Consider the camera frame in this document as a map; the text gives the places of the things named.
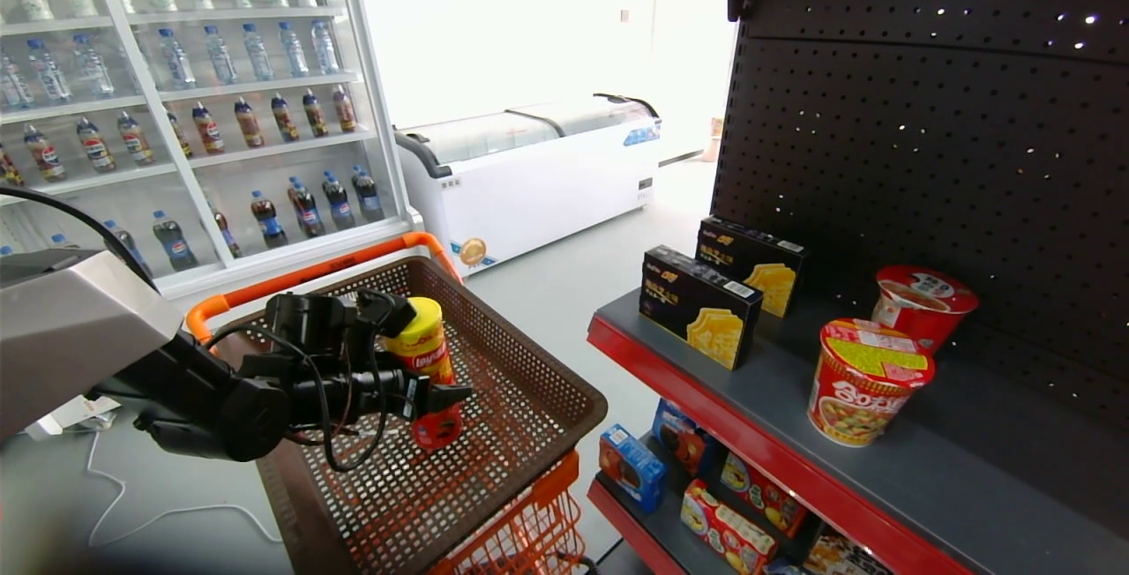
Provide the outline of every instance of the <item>red noodle cup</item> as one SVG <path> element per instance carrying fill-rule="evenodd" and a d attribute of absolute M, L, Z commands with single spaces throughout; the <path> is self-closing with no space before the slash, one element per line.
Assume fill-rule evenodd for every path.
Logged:
<path fill-rule="evenodd" d="M 933 380 L 926 349 L 867 320 L 828 323 L 820 345 L 807 418 L 840 445 L 869 445 L 913 392 Z"/>
<path fill-rule="evenodd" d="M 870 319 L 914 338 L 930 355 L 980 305 L 969 287 L 924 267 L 886 267 L 877 280 L 881 293 Z"/>

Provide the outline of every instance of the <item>black pegboard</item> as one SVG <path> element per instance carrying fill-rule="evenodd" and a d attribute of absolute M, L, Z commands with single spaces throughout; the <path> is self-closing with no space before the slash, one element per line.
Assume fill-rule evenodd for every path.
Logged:
<path fill-rule="evenodd" d="M 867 314 L 922 263 L 956 348 L 1129 427 L 1129 0 L 749 0 L 712 212 Z"/>

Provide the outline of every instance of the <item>red shelf edge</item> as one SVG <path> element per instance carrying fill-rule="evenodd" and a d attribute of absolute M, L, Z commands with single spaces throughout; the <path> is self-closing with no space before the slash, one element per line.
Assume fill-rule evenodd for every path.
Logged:
<path fill-rule="evenodd" d="M 718 401 L 708 387 L 689 374 L 598 316 L 593 316 L 588 325 L 588 342 L 662 397 L 673 398 L 690 418 L 706 427 L 728 448 L 737 451 L 779 485 L 787 485 L 807 508 L 854 542 L 869 548 L 894 573 L 971 575 L 952 556 L 809 464 L 786 443 L 749 422 L 733 407 Z"/>
<path fill-rule="evenodd" d="M 654 570 L 657 575 L 681 575 L 685 573 L 679 563 L 666 552 L 660 543 L 650 534 L 628 511 L 615 499 L 599 480 L 592 479 L 588 486 L 588 499 L 596 505 L 599 513 L 604 514 L 607 522 L 623 535 L 627 542 L 638 555 L 639 559 Z"/>

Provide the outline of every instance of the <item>orange shopping cart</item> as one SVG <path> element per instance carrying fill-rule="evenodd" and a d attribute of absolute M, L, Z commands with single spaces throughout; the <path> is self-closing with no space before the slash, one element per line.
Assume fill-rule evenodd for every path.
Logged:
<path fill-rule="evenodd" d="M 461 408 L 463 434 L 428 452 L 406 424 L 390 420 L 378 454 L 338 473 L 322 451 L 290 442 L 257 461 L 268 499 L 296 573 L 435 573 L 550 575 L 590 572 L 568 487 L 579 460 L 574 446 L 603 420 L 604 397 L 533 343 L 467 290 L 439 242 L 411 233 L 349 255 L 211 297 L 190 311 L 187 326 L 239 305 L 367 261 L 423 246 L 317 293 L 343 297 L 371 288 L 426 296 L 443 307 L 447 347 L 460 383 L 474 387 Z M 263 314 L 233 324 L 265 325 Z M 221 341 L 237 365 L 265 348 L 254 333 Z M 334 437 L 341 462 L 368 445 L 376 417 Z"/>

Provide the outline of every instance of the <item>brown plastic basket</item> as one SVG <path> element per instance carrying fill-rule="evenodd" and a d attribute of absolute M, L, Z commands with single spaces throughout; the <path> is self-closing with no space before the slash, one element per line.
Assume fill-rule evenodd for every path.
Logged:
<path fill-rule="evenodd" d="M 355 297 L 359 288 L 430 297 L 443 306 L 460 383 L 474 387 L 462 408 L 463 434 L 437 452 L 420 450 L 405 424 L 390 418 L 378 454 L 349 473 L 325 463 L 321 447 L 285 442 L 257 461 L 268 498 L 298 573 L 422 573 L 447 556 L 603 420 L 604 397 L 425 258 L 318 290 Z M 262 313 L 233 323 L 264 323 Z M 233 365 L 255 334 L 219 347 Z M 367 445 L 341 435 L 342 462 Z"/>

